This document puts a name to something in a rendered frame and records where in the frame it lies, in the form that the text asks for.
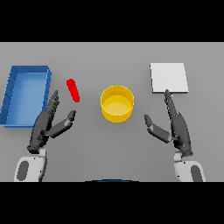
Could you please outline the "blue rectangular tray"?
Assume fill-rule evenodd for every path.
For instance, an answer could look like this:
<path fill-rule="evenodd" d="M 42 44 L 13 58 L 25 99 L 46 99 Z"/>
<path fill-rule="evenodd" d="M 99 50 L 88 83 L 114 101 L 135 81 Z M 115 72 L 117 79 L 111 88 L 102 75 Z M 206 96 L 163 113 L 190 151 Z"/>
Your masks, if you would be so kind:
<path fill-rule="evenodd" d="M 39 113 L 46 109 L 51 76 L 49 66 L 11 66 L 0 108 L 0 126 L 32 128 Z"/>

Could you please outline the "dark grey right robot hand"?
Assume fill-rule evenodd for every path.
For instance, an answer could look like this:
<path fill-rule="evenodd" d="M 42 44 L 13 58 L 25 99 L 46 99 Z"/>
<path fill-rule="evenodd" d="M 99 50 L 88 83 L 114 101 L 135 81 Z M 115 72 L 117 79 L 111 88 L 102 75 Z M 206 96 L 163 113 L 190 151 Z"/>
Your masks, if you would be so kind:
<path fill-rule="evenodd" d="M 143 118 L 147 131 L 166 144 L 173 142 L 174 147 L 180 150 L 183 157 L 192 156 L 193 150 L 186 121 L 176 110 L 172 95 L 168 89 L 164 92 L 164 102 L 167 106 L 168 116 L 171 121 L 171 133 L 157 126 L 148 115 L 144 115 Z"/>

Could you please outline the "red beaker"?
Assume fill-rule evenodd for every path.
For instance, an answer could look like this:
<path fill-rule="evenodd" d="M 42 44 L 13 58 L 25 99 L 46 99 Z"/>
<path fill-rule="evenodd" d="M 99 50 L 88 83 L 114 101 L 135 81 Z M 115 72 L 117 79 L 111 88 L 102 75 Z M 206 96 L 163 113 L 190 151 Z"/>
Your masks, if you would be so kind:
<path fill-rule="evenodd" d="M 68 87 L 70 95 L 72 96 L 73 101 L 78 103 L 80 101 L 80 95 L 79 95 L 79 90 L 76 86 L 75 80 L 74 79 L 68 79 L 66 81 L 66 85 Z"/>

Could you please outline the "pale square measuring scale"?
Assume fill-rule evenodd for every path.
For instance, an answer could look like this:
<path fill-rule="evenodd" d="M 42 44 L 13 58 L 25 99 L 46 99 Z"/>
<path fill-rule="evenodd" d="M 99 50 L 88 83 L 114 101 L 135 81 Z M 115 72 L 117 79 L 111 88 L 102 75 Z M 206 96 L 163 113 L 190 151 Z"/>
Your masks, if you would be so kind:
<path fill-rule="evenodd" d="M 189 92 L 183 63 L 150 63 L 150 77 L 153 94 L 164 93 L 166 89 L 172 94 Z"/>

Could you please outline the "yellow round bowl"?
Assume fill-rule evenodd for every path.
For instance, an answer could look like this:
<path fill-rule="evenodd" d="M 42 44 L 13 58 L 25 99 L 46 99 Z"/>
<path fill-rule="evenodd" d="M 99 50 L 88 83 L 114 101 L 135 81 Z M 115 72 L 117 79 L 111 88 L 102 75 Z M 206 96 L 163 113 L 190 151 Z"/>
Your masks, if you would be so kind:
<path fill-rule="evenodd" d="M 101 113 L 111 123 L 127 121 L 133 112 L 134 105 L 135 97 L 125 86 L 110 86 L 101 93 Z"/>

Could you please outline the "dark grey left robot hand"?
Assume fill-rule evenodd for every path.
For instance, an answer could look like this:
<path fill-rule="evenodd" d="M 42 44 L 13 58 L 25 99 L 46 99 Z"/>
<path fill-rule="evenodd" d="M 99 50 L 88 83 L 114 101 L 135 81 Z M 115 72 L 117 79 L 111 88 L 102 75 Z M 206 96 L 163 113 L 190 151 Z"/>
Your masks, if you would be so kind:
<path fill-rule="evenodd" d="M 56 109 L 59 106 L 59 92 L 55 91 L 47 103 L 46 109 L 42 110 L 33 125 L 30 143 L 27 150 L 31 154 L 39 154 L 49 138 L 55 138 L 66 132 L 73 126 L 76 111 L 71 110 L 66 118 L 53 125 Z"/>

